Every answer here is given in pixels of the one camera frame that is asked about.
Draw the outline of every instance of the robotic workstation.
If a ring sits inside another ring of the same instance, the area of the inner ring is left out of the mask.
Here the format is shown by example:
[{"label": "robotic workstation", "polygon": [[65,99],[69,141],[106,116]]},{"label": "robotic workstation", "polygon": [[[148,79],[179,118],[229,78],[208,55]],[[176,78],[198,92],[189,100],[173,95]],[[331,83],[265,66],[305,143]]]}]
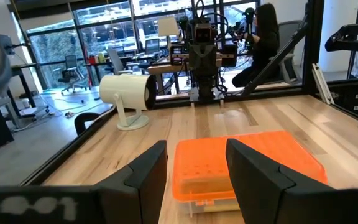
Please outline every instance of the robotic workstation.
[{"label": "robotic workstation", "polygon": [[[214,104],[221,99],[210,89],[209,97],[197,98],[208,105],[189,107],[190,98],[156,102],[156,110],[144,113],[149,124],[135,131],[118,130],[116,111],[98,119],[23,186],[0,187],[0,223],[358,223],[358,189],[350,189],[358,187],[358,121],[310,96],[318,92],[312,65],[318,62],[323,6],[309,1],[294,42],[241,95],[227,95],[223,107]],[[252,92],[304,33],[303,85]],[[0,92],[10,78],[7,68],[0,47]],[[278,129],[323,164],[329,186],[228,140],[226,159],[241,212],[193,218],[178,212],[171,195],[178,141]]]}]

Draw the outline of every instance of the clear plastic container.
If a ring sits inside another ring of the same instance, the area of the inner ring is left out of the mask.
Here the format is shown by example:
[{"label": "clear plastic container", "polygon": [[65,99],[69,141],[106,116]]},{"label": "clear plastic container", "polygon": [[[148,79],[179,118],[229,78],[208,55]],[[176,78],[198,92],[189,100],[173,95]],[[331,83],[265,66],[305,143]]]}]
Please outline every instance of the clear plastic container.
[{"label": "clear plastic container", "polygon": [[301,174],[328,183],[324,167],[286,131],[180,141],[173,163],[172,193],[185,213],[192,216],[239,209],[226,163],[229,138]]}]

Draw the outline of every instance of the concrete floor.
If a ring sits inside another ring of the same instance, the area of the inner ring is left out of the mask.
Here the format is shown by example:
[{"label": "concrete floor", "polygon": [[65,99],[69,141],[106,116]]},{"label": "concrete floor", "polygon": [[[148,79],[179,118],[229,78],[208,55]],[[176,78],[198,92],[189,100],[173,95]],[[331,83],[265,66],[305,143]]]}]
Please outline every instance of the concrete floor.
[{"label": "concrete floor", "polygon": [[[99,105],[89,112],[102,113],[110,109],[111,105],[102,103],[101,100],[94,101],[98,93],[76,93],[62,96],[60,92],[51,95],[41,95],[35,98],[37,105],[45,105],[46,102],[62,111],[71,111],[80,114],[93,106]],[[21,101],[17,102],[18,107],[23,107]],[[51,158],[62,147],[76,138],[74,117],[66,118],[59,116],[60,113],[50,107],[51,113],[56,117],[42,118],[44,111],[38,114],[38,121],[28,129],[14,133],[14,141],[0,147],[0,185],[18,185],[44,162]]]}]

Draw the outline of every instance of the person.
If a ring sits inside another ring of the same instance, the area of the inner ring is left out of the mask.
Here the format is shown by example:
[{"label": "person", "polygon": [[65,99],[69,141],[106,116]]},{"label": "person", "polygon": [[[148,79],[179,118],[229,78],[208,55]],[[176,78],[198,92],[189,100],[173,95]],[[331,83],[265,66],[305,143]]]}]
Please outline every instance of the person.
[{"label": "person", "polygon": [[[244,69],[232,79],[235,87],[246,86],[253,80],[270,62],[270,58],[277,54],[280,46],[276,10],[272,4],[263,4],[255,10],[254,25],[257,29],[257,34],[252,35],[254,38],[252,53],[254,61],[250,67]],[[246,39],[247,33],[237,37],[240,40]],[[280,69],[277,67],[271,77],[279,73]]]}]

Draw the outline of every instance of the wooden tabletop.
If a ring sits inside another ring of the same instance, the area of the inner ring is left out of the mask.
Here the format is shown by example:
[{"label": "wooden tabletop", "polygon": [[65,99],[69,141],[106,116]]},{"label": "wooden tabletop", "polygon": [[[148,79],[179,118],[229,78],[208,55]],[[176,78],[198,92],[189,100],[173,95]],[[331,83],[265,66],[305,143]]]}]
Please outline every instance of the wooden tabletop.
[{"label": "wooden tabletop", "polygon": [[150,123],[135,131],[116,127],[114,116],[56,171],[45,185],[95,184],[158,140],[168,144],[168,176],[160,223],[243,223],[240,212],[178,212],[172,198],[175,146],[183,139],[287,130],[322,163],[329,184],[358,187],[358,121],[311,96],[291,96],[219,105],[146,111]]},{"label": "wooden tabletop", "polygon": [[[165,58],[159,63],[167,63],[169,62],[169,58]],[[220,67],[222,65],[222,59],[216,59],[216,66]],[[152,75],[159,75],[163,73],[170,73],[170,72],[179,72],[182,68],[181,65],[170,65],[170,64],[164,64],[164,65],[153,65],[150,66],[147,71]]]}]

